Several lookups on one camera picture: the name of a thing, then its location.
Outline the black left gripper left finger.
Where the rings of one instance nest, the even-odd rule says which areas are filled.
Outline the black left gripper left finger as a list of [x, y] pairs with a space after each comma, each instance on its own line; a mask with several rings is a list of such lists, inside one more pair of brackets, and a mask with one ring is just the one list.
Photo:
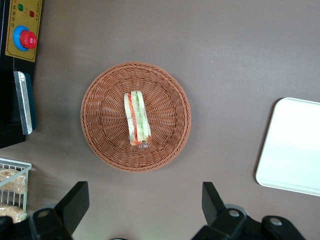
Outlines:
[[77, 182], [55, 205], [37, 210], [29, 218], [33, 240], [71, 240], [90, 206], [89, 185]]

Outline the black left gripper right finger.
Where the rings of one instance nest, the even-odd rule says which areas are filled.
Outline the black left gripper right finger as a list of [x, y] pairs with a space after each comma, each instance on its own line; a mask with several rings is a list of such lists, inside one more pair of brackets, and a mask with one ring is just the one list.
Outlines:
[[249, 240], [248, 214], [240, 206], [225, 204], [212, 182], [202, 184], [202, 211], [206, 220], [194, 240]]

